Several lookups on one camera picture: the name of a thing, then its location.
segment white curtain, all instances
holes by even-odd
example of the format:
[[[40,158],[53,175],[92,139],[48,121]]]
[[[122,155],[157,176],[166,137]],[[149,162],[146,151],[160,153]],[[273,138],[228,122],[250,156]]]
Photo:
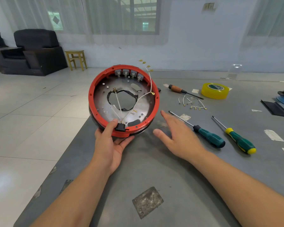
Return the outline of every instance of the white curtain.
[[[259,0],[243,48],[284,47],[284,0]]]
[[[171,0],[0,0],[13,31],[55,30],[62,43],[158,45]]]

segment gray connector block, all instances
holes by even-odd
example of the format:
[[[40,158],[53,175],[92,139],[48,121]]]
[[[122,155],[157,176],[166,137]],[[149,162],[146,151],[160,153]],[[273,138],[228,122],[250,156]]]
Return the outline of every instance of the gray connector block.
[[[123,69],[122,70],[122,75],[124,75],[125,77],[127,77],[129,75],[129,70],[128,69]]]
[[[118,77],[120,77],[121,72],[122,72],[121,69],[115,70],[115,75],[118,76]]]
[[[144,76],[141,73],[138,73],[137,78],[138,78],[138,81],[142,81]]]
[[[131,75],[132,78],[134,78],[134,77],[137,76],[137,72],[132,70],[132,71],[130,72],[130,75]]]

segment white tile floor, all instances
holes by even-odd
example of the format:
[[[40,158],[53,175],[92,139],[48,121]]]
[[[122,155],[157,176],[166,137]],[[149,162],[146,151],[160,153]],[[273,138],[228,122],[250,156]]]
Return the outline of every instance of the white tile floor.
[[[0,227],[12,227],[87,118],[102,70],[0,73]]]

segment hand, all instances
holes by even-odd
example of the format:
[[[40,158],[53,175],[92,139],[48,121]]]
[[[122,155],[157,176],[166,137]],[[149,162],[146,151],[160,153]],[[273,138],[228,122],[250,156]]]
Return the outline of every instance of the hand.
[[[96,144],[92,161],[96,161],[109,169],[110,175],[118,168],[124,148],[133,140],[134,136],[117,139],[113,142],[111,134],[117,126],[118,120],[113,119],[106,126],[103,133],[100,129],[95,132]]]
[[[157,136],[174,155],[190,162],[191,158],[196,154],[206,151],[196,134],[186,126],[183,121],[164,111],[161,111],[161,115],[167,122],[172,139],[160,129],[155,129],[154,135]]]

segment yellow tape roll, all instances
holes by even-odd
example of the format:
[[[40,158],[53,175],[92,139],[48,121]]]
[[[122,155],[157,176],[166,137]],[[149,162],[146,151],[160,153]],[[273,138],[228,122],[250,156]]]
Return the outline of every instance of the yellow tape roll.
[[[215,83],[205,83],[201,90],[202,95],[212,99],[225,99],[228,92],[228,87]]]

